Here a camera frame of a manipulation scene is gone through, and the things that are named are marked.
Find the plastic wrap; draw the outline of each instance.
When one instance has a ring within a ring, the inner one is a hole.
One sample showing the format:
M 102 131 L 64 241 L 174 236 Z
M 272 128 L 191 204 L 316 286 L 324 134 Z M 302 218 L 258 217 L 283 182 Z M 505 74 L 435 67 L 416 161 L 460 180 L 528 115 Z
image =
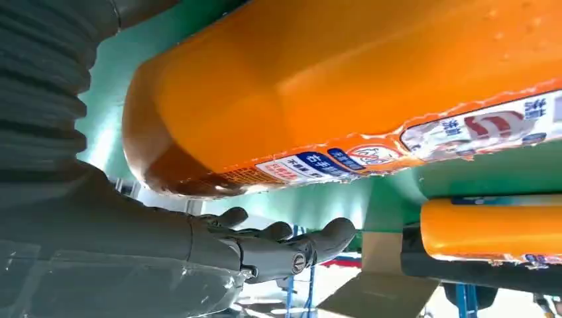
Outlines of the plastic wrap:
M 0 240 L 0 317 L 178 317 L 227 308 L 244 276 L 180 260 Z
M 158 167 L 157 161 L 149 173 L 138 177 L 160 190 L 220 197 L 287 186 L 347 182 L 442 160 L 473 160 L 478 154 L 561 138 L 561 88 L 562 80 L 553 79 L 533 88 L 460 103 L 441 113 L 427 113 L 388 134 L 352 133 L 227 166 L 221 172 L 201 168 L 206 171 L 203 176 L 198 176 L 201 172 L 196 169 L 191 170 L 200 163 L 187 152 L 174 149 L 173 155 L 162 157 L 166 158 L 164 161 L 171 160 L 165 166 Z M 178 170 L 169 179 L 165 171 L 172 166 Z M 183 180 L 184 172 L 188 178 Z

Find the orange juice bottle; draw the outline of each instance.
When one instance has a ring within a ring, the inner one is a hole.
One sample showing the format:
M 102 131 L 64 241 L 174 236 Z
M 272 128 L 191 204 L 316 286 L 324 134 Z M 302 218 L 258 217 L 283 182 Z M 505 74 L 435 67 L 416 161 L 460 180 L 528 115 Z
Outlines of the orange juice bottle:
M 558 138 L 558 0 L 254 0 L 144 63 L 135 176 L 221 197 Z
M 562 264 L 562 195 L 433 199 L 420 227 L 425 251 L 438 260 Z

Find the orange bottle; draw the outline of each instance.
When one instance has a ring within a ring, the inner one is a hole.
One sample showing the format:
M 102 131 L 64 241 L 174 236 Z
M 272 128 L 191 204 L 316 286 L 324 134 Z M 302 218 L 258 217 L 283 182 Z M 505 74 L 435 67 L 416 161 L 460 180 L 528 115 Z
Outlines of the orange bottle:
M 439 260 L 562 264 L 562 195 L 434 199 L 420 227 L 425 251 Z
M 254 0 L 143 64 L 129 165 L 220 197 L 562 134 L 562 2 Z

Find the green surface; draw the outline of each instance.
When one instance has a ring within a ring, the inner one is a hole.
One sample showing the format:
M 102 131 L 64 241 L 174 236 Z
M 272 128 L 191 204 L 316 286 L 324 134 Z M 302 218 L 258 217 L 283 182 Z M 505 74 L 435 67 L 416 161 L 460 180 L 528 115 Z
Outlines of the green surface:
M 80 158 L 113 177 L 132 178 L 123 157 L 121 113 L 135 68 L 144 60 L 230 11 L 240 0 L 186 1 L 151 21 L 104 42 L 92 70 L 91 90 L 82 95 L 87 117 L 78 128 L 88 137 Z M 335 217 L 350 218 L 368 231 L 398 232 L 418 220 L 427 197 L 562 191 L 562 142 L 452 160 L 350 184 L 318 184 L 210 201 L 220 212 L 240 205 L 250 213 L 320 228 Z

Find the blue metal frame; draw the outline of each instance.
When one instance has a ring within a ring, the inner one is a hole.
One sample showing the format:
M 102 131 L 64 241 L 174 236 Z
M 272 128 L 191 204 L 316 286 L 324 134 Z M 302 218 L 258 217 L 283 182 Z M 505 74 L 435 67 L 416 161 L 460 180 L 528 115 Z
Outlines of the blue metal frame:
M 306 318 L 310 318 L 310 313 L 312 310 L 312 295 L 313 295 L 313 291 L 314 291 L 314 272 L 316 269 L 316 265 L 314 264 L 311 268 L 310 268 L 310 282 L 308 284 L 308 298 L 306 299 L 306 303 L 304 304 L 304 307 L 306 309 L 308 309 L 306 311 Z
M 293 226 L 293 236 L 298 235 L 298 231 L 299 231 L 299 227 L 294 225 Z M 293 289 L 295 288 L 295 277 L 291 276 L 289 277 L 289 284 L 287 286 L 287 301 L 285 302 L 286 306 L 286 310 L 287 312 L 285 312 L 285 318 L 291 318 L 291 313 L 290 313 L 290 309 L 293 307 Z
M 476 286 L 457 284 L 457 307 L 460 318 L 478 318 Z

